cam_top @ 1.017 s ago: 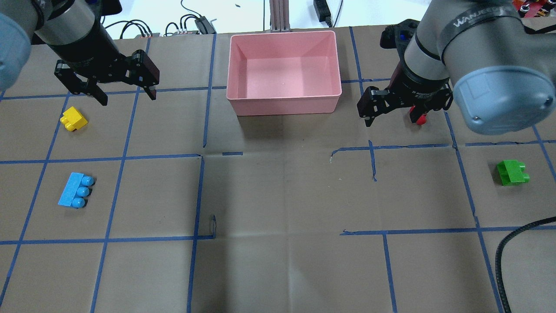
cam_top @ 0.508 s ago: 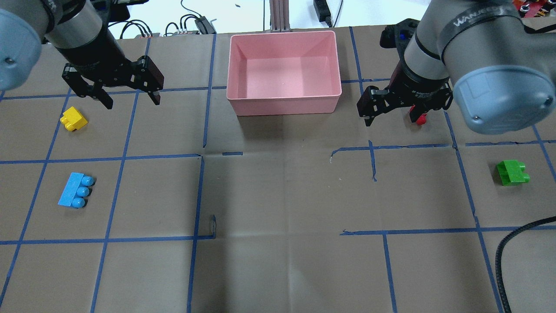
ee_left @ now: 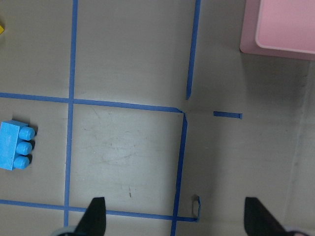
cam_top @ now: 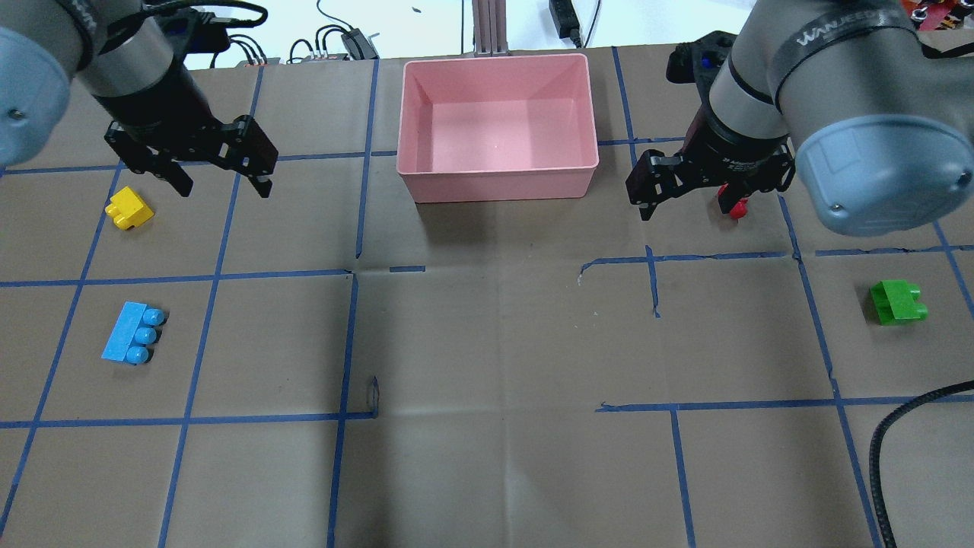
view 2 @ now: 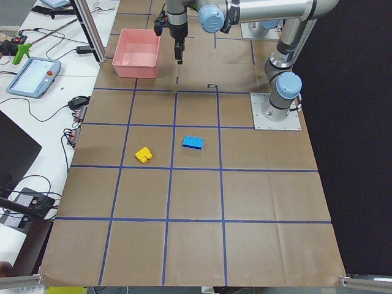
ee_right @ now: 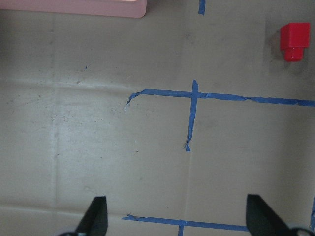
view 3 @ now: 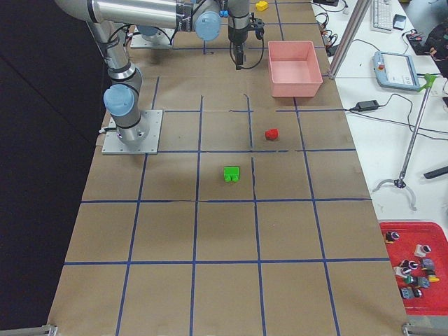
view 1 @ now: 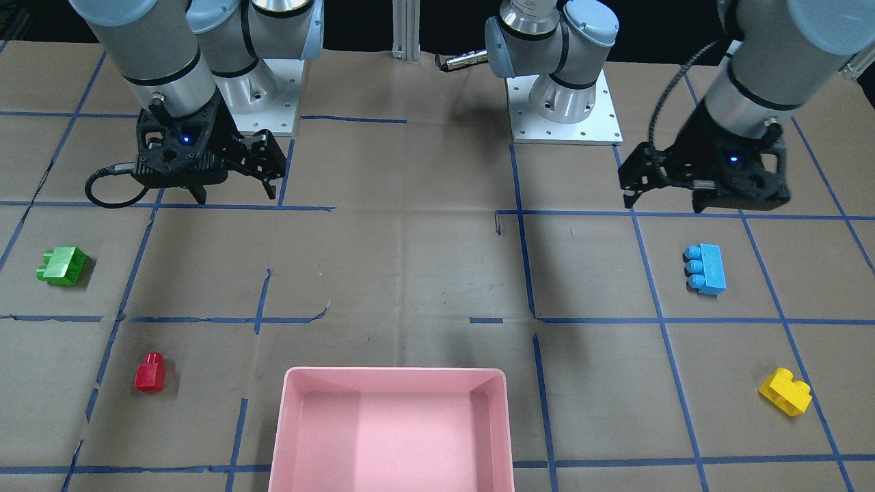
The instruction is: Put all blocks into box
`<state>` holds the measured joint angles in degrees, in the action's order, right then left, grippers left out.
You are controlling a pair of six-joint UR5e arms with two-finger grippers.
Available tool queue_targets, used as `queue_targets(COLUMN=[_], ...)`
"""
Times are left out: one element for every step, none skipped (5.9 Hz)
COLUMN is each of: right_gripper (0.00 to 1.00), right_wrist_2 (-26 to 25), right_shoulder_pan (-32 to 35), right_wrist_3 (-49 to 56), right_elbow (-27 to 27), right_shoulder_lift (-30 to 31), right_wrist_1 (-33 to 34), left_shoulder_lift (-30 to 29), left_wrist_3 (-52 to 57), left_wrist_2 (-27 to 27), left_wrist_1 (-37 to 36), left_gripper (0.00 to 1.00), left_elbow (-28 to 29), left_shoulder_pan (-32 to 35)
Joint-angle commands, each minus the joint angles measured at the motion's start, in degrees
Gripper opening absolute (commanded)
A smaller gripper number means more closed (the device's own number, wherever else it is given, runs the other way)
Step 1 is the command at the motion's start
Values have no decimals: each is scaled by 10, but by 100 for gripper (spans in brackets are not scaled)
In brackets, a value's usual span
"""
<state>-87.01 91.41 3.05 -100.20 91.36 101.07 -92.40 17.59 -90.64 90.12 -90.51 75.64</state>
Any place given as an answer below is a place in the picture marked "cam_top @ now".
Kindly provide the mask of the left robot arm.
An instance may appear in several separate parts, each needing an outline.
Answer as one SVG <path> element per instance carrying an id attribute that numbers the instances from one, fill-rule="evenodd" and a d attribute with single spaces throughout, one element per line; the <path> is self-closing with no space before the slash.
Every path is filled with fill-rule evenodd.
<path id="1" fill-rule="evenodd" d="M 230 1 L 253 20 L 217 18 L 208 1 L 4 1 L 1 10 L 2 166 L 35 158 L 66 112 L 79 79 L 111 118 L 105 142 L 133 173 L 153 174 L 187 197 L 183 163 L 246 177 L 262 198 L 278 149 L 253 115 L 224 123 L 184 65 L 221 53 L 228 29 L 258 27 L 265 7 Z"/>

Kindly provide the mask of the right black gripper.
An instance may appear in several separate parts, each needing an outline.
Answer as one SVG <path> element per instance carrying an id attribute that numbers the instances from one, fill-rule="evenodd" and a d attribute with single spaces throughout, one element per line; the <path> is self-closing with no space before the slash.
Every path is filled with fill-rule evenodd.
<path id="1" fill-rule="evenodd" d="M 672 155 L 648 149 L 625 181 L 629 202 L 641 206 L 641 221 L 653 218 L 655 207 L 703 188 L 727 185 L 727 216 L 744 218 L 756 192 L 784 192 L 796 174 L 786 138 L 755 139 L 721 125 L 708 114 L 693 119 L 681 149 Z"/>

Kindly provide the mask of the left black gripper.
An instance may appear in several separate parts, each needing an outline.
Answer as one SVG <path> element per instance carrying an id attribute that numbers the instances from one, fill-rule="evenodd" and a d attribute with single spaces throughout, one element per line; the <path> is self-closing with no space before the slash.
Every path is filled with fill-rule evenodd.
<path id="1" fill-rule="evenodd" d="M 150 173 L 189 197 L 193 180 L 183 161 L 202 161 L 251 177 L 262 199 L 272 192 L 279 152 L 248 114 L 223 123 L 188 72 L 167 72 L 146 89 L 105 97 L 112 123 L 105 142 L 133 173 Z"/>

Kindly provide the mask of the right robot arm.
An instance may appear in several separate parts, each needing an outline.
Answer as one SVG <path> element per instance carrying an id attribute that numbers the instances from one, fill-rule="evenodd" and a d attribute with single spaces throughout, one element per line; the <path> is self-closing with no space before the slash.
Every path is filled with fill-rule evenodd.
<path id="1" fill-rule="evenodd" d="M 730 214 L 794 177 L 850 237 L 919 228 L 972 197 L 972 59 L 930 52 L 897 1 L 759 1 L 740 33 L 675 46 L 667 79 L 702 103 L 676 154 L 645 151 L 627 177 L 644 221 L 709 187 Z"/>

